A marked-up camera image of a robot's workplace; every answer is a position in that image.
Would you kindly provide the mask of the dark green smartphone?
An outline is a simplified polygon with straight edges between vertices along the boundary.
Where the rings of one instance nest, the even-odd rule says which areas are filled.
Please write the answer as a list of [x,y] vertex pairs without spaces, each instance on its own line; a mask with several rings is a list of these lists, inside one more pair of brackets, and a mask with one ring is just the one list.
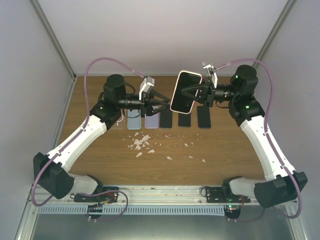
[[159,127],[161,129],[171,129],[173,125],[173,113],[170,109],[166,108],[160,112]]

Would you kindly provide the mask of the white phone stand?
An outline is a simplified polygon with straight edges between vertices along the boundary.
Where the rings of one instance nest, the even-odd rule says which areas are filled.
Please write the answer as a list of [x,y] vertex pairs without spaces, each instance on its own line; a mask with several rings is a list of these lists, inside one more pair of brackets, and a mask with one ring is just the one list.
[[170,103],[172,112],[180,114],[191,112],[202,79],[202,75],[196,72],[187,70],[179,72]]

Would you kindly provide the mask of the lavender phone case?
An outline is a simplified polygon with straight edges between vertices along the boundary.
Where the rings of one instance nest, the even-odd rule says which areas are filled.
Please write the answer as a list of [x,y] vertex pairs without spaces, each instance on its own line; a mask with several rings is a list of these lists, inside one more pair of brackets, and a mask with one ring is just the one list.
[[145,116],[144,127],[146,129],[157,129],[159,127],[159,114]]

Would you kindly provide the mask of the blue magsafe phone case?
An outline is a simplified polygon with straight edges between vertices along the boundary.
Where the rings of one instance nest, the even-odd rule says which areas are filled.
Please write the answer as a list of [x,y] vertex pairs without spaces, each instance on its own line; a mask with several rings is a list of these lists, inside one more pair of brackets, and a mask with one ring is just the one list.
[[197,123],[200,129],[211,128],[210,108],[208,106],[197,106]]

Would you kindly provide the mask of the phone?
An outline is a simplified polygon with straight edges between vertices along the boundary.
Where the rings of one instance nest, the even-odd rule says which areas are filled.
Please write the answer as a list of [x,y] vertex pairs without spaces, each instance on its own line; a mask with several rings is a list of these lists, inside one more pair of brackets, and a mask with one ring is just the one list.
[[178,114],[178,126],[181,128],[190,128],[191,127],[191,115],[179,113]]

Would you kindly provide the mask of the light blue phone case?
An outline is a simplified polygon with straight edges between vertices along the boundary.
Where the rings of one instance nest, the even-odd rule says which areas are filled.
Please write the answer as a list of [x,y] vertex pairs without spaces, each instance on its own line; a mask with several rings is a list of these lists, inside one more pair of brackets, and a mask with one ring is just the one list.
[[129,130],[140,130],[141,129],[141,113],[139,110],[128,110],[127,111],[127,128]]

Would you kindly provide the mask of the clear magsafe phone case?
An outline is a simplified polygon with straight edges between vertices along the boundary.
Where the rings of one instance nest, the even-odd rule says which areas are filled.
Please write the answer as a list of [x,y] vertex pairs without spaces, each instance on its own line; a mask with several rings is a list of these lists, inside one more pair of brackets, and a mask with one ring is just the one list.
[[126,126],[126,118],[122,115],[111,127],[111,130],[123,130]]

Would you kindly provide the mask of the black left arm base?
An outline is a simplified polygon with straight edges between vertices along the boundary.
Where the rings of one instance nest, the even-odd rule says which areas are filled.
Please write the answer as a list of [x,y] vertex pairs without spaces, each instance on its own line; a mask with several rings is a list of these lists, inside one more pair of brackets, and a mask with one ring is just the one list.
[[96,189],[90,196],[72,193],[70,198],[76,203],[116,203],[118,201],[117,186],[102,186]]

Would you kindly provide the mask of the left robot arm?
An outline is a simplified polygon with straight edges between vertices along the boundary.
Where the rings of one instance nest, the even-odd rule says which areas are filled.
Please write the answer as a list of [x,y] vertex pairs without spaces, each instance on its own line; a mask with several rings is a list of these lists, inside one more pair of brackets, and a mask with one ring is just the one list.
[[34,186],[40,185],[51,197],[62,199],[68,194],[85,194],[92,202],[103,197],[98,179],[90,175],[74,175],[69,171],[78,157],[101,135],[105,134],[124,111],[138,111],[140,117],[151,117],[169,107],[170,99],[153,89],[155,80],[148,76],[138,92],[128,93],[133,86],[120,74],[112,74],[103,85],[97,103],[83,123],[60,145],[33,158]]

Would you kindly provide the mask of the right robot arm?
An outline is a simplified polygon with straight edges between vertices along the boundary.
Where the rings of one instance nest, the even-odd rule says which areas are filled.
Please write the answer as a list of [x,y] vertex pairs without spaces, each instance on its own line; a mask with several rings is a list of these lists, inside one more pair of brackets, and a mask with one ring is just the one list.
[[227,102],[236,124],[249,139],[263,169],[264,180],[242,176],[227,178],[221,186],[221,196],[228,203],[239,196],[256,199],[263,208],[274,207],[293,200],[302,206],[301,191],[308,182],[304,172],[297,172],[281,151],[267,122],[267,114],[254,97],[258,84],[257,72],[250,65],[240,65],[229,84],[219,84],[212,65],[205,65],[208,76],[182,70],[177,78],[181,87],[177,93],[187,98],[185,106],[193,102],[212,107],[213,102]]

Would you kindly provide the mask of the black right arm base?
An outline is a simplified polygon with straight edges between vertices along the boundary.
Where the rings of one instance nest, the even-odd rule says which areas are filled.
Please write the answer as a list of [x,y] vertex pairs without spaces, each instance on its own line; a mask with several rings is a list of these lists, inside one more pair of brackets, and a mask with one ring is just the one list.
[[221,186],[202,186],[199,193],[202,197],[206,198],[207,203],[212,204],[242,204],[251,202],[251,199],[246,196],[225,193]]

